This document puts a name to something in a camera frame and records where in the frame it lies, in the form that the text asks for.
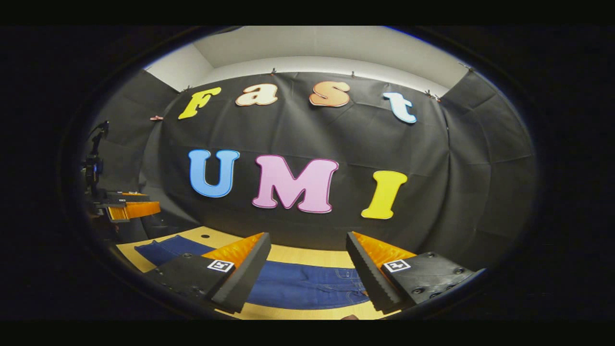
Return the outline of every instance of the pink letter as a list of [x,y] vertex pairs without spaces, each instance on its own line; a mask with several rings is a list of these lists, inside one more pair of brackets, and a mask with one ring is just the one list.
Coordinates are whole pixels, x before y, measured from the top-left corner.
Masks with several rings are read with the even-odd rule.
[[261,208],[275,208],[277,202],[273,199],[273,189],[286,209],[290,209],[301,193],[305,191],[303,202],[297,207],[304,212],[324,214],[333,208],[329,204],[329,186],[334,171],[339,164],[332,160],[314,159],[308,163],[297,179],[288,168],[283,157],[278,155],[261,155],[256,158],[261,166],[261,185],[258,197],[252,204]]

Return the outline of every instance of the blue letter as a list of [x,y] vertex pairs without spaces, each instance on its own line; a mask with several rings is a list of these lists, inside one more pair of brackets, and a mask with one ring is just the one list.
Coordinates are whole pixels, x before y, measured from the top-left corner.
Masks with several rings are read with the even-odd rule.
[[406,106],[412,107],[412,102],[405,100],[398,92],[385,92],[383,96],[391,101],[391,110],[399,120],[410,124],[416,123],[416,117],[408,114],[406,109]]
[[232,171],[239,152],[235,150],[220,150],[216,157],[220,159],[220,181],[218,185],[209,185],[205,181],[205,163],[211,154],[207,150],[193,150],[188,153],[190,158],[190,184],[194,191],[207,197],[224,197],[232,189]]

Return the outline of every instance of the wooden table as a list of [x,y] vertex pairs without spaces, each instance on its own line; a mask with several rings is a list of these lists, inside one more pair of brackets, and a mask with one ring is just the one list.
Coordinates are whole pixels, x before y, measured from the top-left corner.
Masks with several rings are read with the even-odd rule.
[[[135,246],[149,244],[154,240],[161,242],[176,235],[180,235],[186,239],[190,239],[197,243],[214,248],[219,248],[242,239],[241,237],[229,235],[211,228],[198,227],[192,230],[174,235],[163,236],[156,239],[138,241],[136,243],[118,244],[117,248],[139,270],[142,272],[148,272],[156,266],[139,254],[137,250],[135,250]],[[269,257],[267,257],[267,260],[293,264],[315,265],[319,267],[354,268],[352,260],[346,251],[300,249],[298,247],[281,246],[275,244],[271,245],[271,251],[269,252]],[[381,312],[377,312],[374,309],[373,304],[369,301],[348,307],[323,310],[294,310],[245,303],[244,309],[240,313],[230,314],[220,310],[216,311],[242,320],[340,320],[341,318],[349,315],[355,315],[360,320],[374,320],[398,313],[393,312],[385,315]]]

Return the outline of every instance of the clip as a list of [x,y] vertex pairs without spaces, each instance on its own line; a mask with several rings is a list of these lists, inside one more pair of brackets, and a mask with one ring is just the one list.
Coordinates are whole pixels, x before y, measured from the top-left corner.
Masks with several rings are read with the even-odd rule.
[[457,63],[458,63],[458,64],[460,64],[461,66],[463,66],[463,67],[467,68],[470,72],[473,72],[473,71],[474,71],[474,69],[473,69],[473,68],[471,68],[470,66],[467,66],[467,65],[465,65],[465,64],[463,64],[463,63],[461,63],[461,62],[457,62]]

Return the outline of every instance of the orange gripper pad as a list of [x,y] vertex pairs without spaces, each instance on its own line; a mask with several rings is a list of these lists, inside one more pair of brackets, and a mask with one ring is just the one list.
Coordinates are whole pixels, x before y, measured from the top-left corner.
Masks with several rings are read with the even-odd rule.
[[160,212],[160,202],[127,202],[126,207],[109,207],[111,219],[132,219]]
[[374,262],[374,264],[376,265],[378,270],[380,270],[381,273],[382,270],[380,268],[385,263],[416,256],[416,254],[413,254],[410,251],[406,251],[400,247],[387,244],[384,241],[380,241],[378,239],[374,239],[354,231],[352,232],[352,234],[357,237],[359,244],[363,246],[365,252],[367,252],[371,260]]
[[235,267],[239,268],[241,263],[244,261],[246,256],[248,256],[250,251],[252,251],[252,248],[263,234],[264,232],[249,236],[248,238],[244,238],[240,241],[236,241],[235,243],[231,243],[213,251],[210,251],[202,256],[208,259],[217,259],[233,262],[235,263]]

